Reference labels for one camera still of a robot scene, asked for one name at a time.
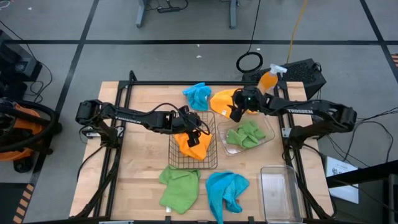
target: cloth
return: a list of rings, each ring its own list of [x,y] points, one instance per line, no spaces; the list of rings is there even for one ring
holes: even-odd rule
[[[199,144],[193,147],[188,146],[189,136],[187,133],[175,134],[174,138],[180,147],[180,152],[186,156],[194,159],[204,160],[206,157],[207,149],[209,148],[212,135],[201,133],[199,136]]]
[[[211,94],[211,89],[205,83],[198,83],[182,91],[187,96],[189,106],[194,110],[207,111],[207,98]]]
[[[249,181],[233,172],[215,172],[206,181],[207,197],[212,214],[218,224],[223,223],[223,200],[230,212],[242,212],[242,207],[236,203],[239,197],[249,187]]]
[[[255,121],[247,121],[238,126],[238,131],[228,130],[226,142],[228,144],[239,145],[244,149],[249,149],[260,144],[259,140],[266,135],[259,129]]]
[[[160,204],[184,214],[198,198],[199,179],[199,170],[180,170],[167,166],[159,177],[159,182],[167,185]]]
[[[231,90],[223,90],[219,91],[214,96],[210,99],[210,108],[216,112],[219,113],[226,118],[229,118],[231,115],[231,105],[233,104],[232,101],[232,96],[234,95],[236,89],[231,89]],[[247,110],[249,114],[254,114],[257,112],[252,112]]]

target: white spray nozzle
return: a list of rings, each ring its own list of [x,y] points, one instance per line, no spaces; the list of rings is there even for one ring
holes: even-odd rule
[[[286,69],[286,68],[281,67],[281,66],[279,66],[279,65],[270,64],[269,66],[270,66],[270,68],[271,68],[270,73],[273,74],[273,75],[276,75],[276,73],[279,72],[281,78],[283,77],[283,74],[287,72],[287,69]]]

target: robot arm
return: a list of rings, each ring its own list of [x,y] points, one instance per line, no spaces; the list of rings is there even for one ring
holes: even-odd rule
[[[265,115],[311,114],[322,121],[306,126],[294,126],[290,130],[288,144],[301,148],[307,138],[331,133],[345,133],[354,129],[356,112],[345,105],[327,100],[288,101],[270,94],[262,95],[255,86],[245,86],[233,95],[231,119],[239,122],[246,110],[258,111]]]
[[[199,144],[198,138],[201,132],[210,133],[199,128],[202,121],[196,113],[189,112],[188,106],[183,106],[178,111],[155,111],[155,109],[150,112],[141,112],[120,108],[111,103],[102,103],[99,100],[86,100],[80,103],[75,120],[81,125],[91,126],[101,136],[101,144],[107,147],[118,145],[118,130],[109,127],[104,122],[105,119],[140,124],[146,129],[160,134],[187,133],[190,147]]]

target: green cloth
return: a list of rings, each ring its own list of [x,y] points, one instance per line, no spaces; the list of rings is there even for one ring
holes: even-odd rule
[[[266,135],[259,129],[255,121],[246,121],[239,125],[238,132],[233,129],[228,130],[226,142],[228,144],[239,145],[244,149],[249,149],[260,144],[259,140]]]
[[[199,170],[180,170],[167,166],[159,177],[159,182],[167,185],[160,204],[184,214],[198,198],[199,179]]]

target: blue cloth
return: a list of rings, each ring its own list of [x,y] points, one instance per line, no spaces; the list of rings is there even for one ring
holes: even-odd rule
[[[182,91],[187,96],[189,106],[194,110],[206,111],[208,109],[207,97],[211,94],[211,89],[205,83],[198,83]]]
[[[215,172],[206,181],[207,197],[210,210],[218,224],[223,223],[223,199],[226,209],[230,212],[242,212],[242,207],[236,203],[236,198],[249,187],[249,181],[233,172]]]

